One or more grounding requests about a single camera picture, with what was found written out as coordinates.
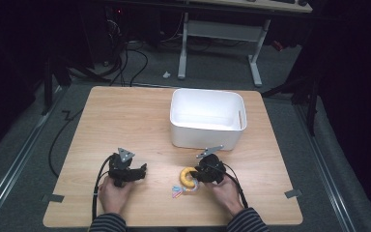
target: striped sleeve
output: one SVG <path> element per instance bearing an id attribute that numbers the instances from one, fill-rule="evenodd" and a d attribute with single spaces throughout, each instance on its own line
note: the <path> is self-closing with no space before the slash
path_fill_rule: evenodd
<path id="1" fill-rule="evenodd" d="M 125 220 L 117 214 L 104 214 L 95 218 L 90 226 L 90 232 L 124 232 Z"/>
<path id="2" fill-rule="evenodd" d="M 253 208 L 239 212 L 227 225 L 228 232 L 265 232 L 270 231 L 267 225 Z"/>

